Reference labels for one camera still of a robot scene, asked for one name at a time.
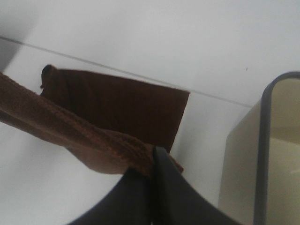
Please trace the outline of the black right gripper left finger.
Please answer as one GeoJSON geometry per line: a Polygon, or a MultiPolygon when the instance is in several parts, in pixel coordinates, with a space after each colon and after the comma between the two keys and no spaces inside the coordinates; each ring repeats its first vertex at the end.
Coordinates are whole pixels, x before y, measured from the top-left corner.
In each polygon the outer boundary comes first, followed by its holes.
{"type": "Polygon", "coordinates": [[[150,225],[146,177],[129,168],[114,188],[71,225],[150,225]]]}

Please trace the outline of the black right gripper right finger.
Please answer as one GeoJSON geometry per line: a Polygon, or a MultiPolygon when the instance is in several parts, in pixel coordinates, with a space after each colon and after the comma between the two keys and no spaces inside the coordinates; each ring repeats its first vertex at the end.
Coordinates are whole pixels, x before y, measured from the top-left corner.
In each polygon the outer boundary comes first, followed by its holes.
{"type": "Polygon", "coordinates": [[[234,220],[200,196],[183,178],[167,151],[153,150],[158,202],[154,225],[233,225],[234,220]]]}

